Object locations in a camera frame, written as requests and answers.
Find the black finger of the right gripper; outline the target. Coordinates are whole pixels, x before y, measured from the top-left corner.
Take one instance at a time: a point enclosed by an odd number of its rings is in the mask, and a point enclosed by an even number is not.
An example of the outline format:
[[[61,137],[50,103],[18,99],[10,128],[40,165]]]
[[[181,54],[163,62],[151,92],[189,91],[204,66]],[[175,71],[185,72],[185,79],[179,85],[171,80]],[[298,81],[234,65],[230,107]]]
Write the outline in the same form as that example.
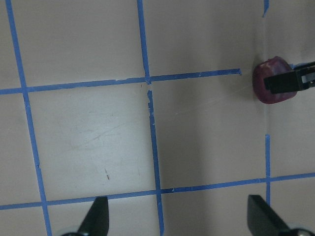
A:
[[[298,92],[315,86],[315,62],[295,67],[293,70],[264,79],[267,90],[272,94]]]

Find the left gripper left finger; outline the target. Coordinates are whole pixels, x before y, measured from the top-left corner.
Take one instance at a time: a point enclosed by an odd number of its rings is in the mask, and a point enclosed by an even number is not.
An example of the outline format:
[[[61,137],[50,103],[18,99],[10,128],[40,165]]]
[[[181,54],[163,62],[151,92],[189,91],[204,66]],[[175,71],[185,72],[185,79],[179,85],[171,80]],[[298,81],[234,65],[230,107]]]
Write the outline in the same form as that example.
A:
[[[77,234],[80,236],[106,236],[108,232],[108,198],[97,197],[77,230]]]

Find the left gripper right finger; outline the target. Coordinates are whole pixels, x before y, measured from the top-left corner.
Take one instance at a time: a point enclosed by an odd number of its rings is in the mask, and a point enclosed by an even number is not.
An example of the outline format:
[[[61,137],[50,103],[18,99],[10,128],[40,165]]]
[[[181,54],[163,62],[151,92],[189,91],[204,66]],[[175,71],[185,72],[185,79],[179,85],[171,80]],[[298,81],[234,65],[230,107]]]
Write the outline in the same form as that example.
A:
[[[247,225],[252,236],[288,236],[288,225],[260,195],[249,195]]]

